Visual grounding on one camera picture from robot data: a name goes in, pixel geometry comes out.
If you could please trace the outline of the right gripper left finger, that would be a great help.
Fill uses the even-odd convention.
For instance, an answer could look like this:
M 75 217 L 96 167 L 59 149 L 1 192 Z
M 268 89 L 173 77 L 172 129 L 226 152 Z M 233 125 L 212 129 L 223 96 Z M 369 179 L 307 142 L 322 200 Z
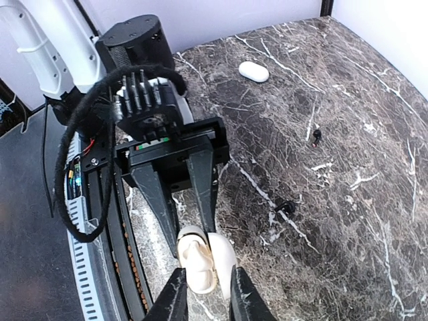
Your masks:
M 143 321 L 183 321 L 189 319 L 186 270 L 176 268 Z

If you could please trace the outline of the white oval charging case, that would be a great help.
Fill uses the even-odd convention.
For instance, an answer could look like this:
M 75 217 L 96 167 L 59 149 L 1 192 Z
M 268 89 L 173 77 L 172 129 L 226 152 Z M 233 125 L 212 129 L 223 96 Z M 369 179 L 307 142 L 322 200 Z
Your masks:
M 238 72 L 244 78 L 256 83 L 264 83 L 270 77 L 267 68 L 250 61 L 242 62 L 238 67 Z

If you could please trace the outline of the small white charging case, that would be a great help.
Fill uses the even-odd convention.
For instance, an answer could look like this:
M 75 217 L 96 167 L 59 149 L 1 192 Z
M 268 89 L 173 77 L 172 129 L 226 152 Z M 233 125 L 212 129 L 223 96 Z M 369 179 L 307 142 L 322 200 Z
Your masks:
M 237 266 L 237 258 L 226 237 L 188 225 L 178 234 L 177 254 L 192 292 L 205 295 L 220 288 L 223 298 L 230 299 L 232 269 Z

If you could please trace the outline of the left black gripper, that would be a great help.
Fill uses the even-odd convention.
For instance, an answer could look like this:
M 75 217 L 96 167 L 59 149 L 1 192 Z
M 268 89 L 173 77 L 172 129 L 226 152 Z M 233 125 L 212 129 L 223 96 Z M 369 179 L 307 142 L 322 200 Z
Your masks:
M 204 231 L 216 232 L 213 169 L 229 159 L 226 127 L 218 116 L 186 125 L 178 140 L 118 145 L 114 157 L 122 178 L 140 190 L 155 214 L 173 257 L 180 227 L 171 191 L 192 187 Z

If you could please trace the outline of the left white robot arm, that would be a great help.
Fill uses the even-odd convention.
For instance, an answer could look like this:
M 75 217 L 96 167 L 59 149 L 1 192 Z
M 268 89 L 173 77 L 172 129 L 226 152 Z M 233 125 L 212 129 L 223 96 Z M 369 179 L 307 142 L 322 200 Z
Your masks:
M 181 261 L 230 255 L 215 224 L 217 165 L 229 160 L 219 117 L 196 121 L 157 16 L 141 15 L 98 35 L 75 1 L 2 1 L 1 18 L 66 131 L 54 193 L 67 230 L 89 243 L 104 230 L 114 170 L 140 190 Z M 72 222 L 66 205 L 69 149 L 79 134 L 106 165 L 98 226 Z

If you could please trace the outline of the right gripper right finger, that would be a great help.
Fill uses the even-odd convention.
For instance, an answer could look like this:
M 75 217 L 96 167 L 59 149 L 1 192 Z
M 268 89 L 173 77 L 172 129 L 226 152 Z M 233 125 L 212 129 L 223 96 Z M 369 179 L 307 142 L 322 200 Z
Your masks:
M 229 319 L 236 321 L 276 321 L 243 267 L 233 266 Z

